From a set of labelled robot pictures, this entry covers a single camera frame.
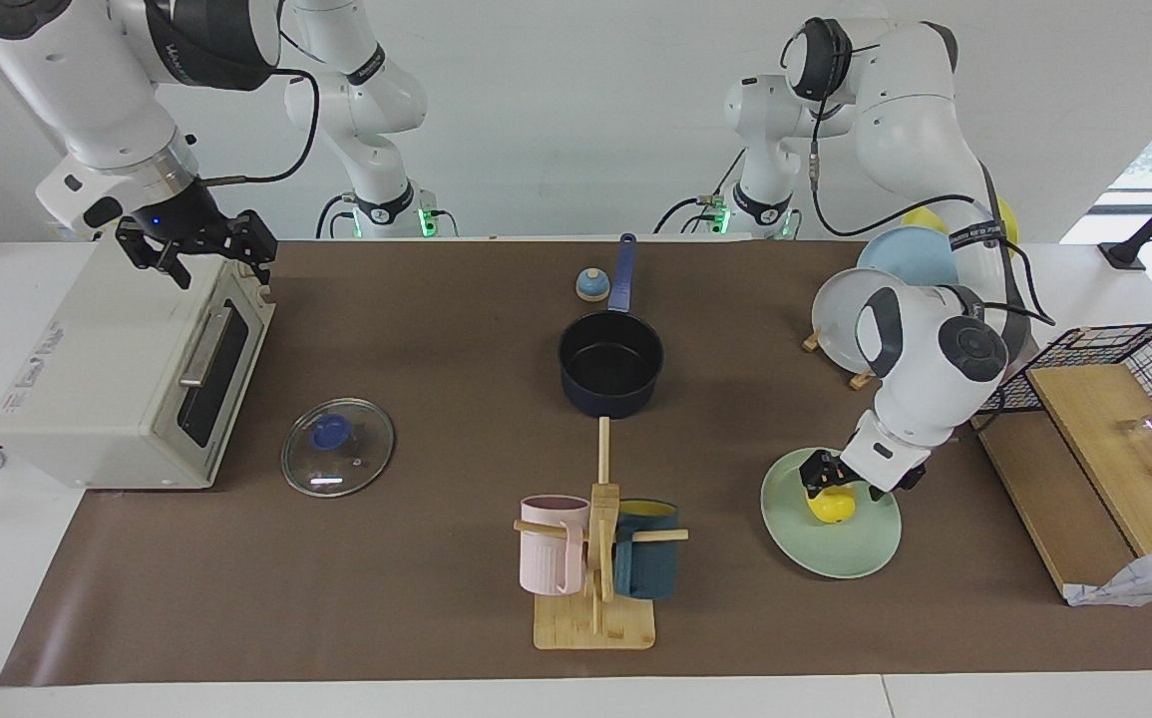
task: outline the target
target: light blue plate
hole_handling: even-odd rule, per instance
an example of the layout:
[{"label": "light blue plate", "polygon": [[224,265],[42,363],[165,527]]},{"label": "light blue plate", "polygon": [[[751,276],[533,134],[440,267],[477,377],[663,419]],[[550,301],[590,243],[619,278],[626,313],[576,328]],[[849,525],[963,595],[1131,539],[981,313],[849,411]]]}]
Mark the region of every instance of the light blue plate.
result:
[{"label": "light blue plate", "polygon": [[858,254],[858,267],[895,274],[904,284],[957,284],[957,263],[948,236],[915,225],[882,232]]}]

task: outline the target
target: label sticker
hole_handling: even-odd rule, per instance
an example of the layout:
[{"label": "label sticker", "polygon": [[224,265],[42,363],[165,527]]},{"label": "label sticker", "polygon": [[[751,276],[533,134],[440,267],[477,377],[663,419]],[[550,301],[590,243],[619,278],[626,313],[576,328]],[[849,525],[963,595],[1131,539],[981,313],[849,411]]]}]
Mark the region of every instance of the label sticker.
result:
[{"label": "label sticker", "polygon": [[43,337],[39,342],[33,347],[33,353],[28,356],[25,364],[21,368],[21,371],[16,373],[16,378],[13,380],[13,386],[9,387],[9,392],[3,396],[3,401],[0,402],[0,411],[3,414],[16,414],[21,409],[25,408],[26,399],[30,396],[30,390],[41,377],[43,371],[47,368],[48,356],[55,353],[56,347],[61,346],[62,340],[66,338],[66,327],[63,323],[52,322],[48,324],[47,330],[43,332]]}]

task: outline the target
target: mug rack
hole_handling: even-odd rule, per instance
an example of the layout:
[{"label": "mug rack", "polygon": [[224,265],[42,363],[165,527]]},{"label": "mug rack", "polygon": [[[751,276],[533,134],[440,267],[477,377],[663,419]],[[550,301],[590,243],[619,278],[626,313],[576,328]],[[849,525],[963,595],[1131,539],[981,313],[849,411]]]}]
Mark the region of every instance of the mug rack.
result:
[{"label": "mug rack", "polygon": [[[612,546],[621,513],[621,486],[612,483],[612,420],[598,418],[598,482],[592,486],[584,590],[535,596],[531,642],[540,650],[645,650],[654,645],[654,602],[616,596]],[[513,522],[516,531],[567,536],[561,527]],[[638,531],[634,542],[687,541],[687,529]]]}]

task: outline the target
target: green plate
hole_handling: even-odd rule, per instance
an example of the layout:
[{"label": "green plate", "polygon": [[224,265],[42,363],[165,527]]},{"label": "green plate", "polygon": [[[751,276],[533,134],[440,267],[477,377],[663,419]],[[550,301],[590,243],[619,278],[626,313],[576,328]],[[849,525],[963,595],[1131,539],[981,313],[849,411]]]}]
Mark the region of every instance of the green plate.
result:
[{"label": "green plate", "polygon": [[[858,579],[878,572],[899,549],[903,532],[895,497],[867,498],[867,484],[855,482],[855,514],[825,523],[806,505],[798,468],[816,448],[782,455],[761,482],[761,519],[780,550],[799,566],[829,579]],[[835,449],[832,454],[839,454]]]}]

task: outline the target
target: brown table mat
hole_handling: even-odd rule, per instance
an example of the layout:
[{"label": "brown table mat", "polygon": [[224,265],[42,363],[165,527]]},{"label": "brown table mat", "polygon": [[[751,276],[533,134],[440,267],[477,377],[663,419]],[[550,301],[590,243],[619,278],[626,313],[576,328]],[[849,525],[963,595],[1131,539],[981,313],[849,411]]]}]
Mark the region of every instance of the brown table mat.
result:
[{"label": "brown table mat", "polygon": [[[1152,668],[1152,604],[1068,609],[976,440],[899,494],[903,544],[871,577],[813,576],[771,542],[766,469],[843,444],[876,388],[799,349],[817,287],[857,257],[844,242],[639,248],[634,310],[666,361],[615,423],[613,478],[681,505],[677,592],[652,650],[531,648],[510,523],[522,497],[596,478],[556,342],[589,310],[576,273],[615,250],[285,244],[215,486],[89,492],[0,685]],[[333,396],[382,406],[397,448],[366,490],[309,499],[279,449]]]}]

